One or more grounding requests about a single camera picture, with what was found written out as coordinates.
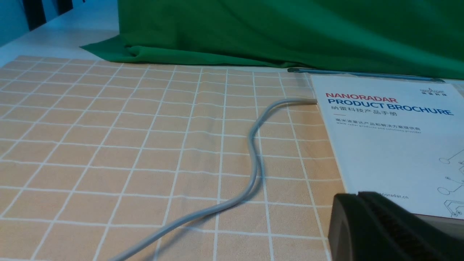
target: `green cloth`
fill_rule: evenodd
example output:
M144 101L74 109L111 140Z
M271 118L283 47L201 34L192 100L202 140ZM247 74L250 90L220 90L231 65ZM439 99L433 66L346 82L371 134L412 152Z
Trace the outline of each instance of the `green cloth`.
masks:
M462 0L119 0L112 62L248 65L464 79Z

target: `cable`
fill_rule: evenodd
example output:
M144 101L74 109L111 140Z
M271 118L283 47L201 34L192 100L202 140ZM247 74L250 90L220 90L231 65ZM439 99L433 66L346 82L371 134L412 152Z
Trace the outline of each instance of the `cable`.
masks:
M163 237L167 233L171 232L175 228L177 228L177 227L179 227L179 226L181 226L181 225L183 225L183 224L185 224L187 222L193 221L195 219L199 219L199 218L205 217L207 215L215 214L217 212L226 210L226 209L231 208L231 207L237 205L238 203L242 202L249 195L251 190L253 189L253 186L254 186L255 181L256 181L256 176L258 174L258 169L260 168L259 164L258 164L258 153L256 151L255 143L254 143L255 134L259 130L259 127L261 127L261 125L271 115L271 111L274 108L276 108L276 107L278 107L278 106L280 106L282 104L317 104L317 100L316 99L306 99L306 98L290 98L290 99L279 100L279 101L276 101L276 102L272 103L271 105L269 105L266 108L266 110L258 117L258 119L255 121L255 123L251 127L250 132L249 132L248 137L247 137L248 138L248 150L250 152L252 170L251 170L251 176L250 176L250 181L248 182L248 186L242 191L242 193L240 193L235 198L230 199L230 200L228 200L226 202L223 202L221 204L217 204L217 205L212 206L212 207L208 207L206 209L198 210L196 212L193 212L191 214L188 214L188 215L186 215L184 217L181 217L181 218L171 222L170 224L162 227L160 230L158 230L155 233L151 234L147 238L143 239L142 241L140 241L136 245L130 247L126 251L124 251L124 252L120 253L119 255L113 257L112 259L110 259L110 261L123 261L123 260L126 260L126 259L132 257L133 255L137 254L138 252L142 251L144 248L151 245L152 243L154 243L155 241L157 241L158 239L160 239L161 237Z

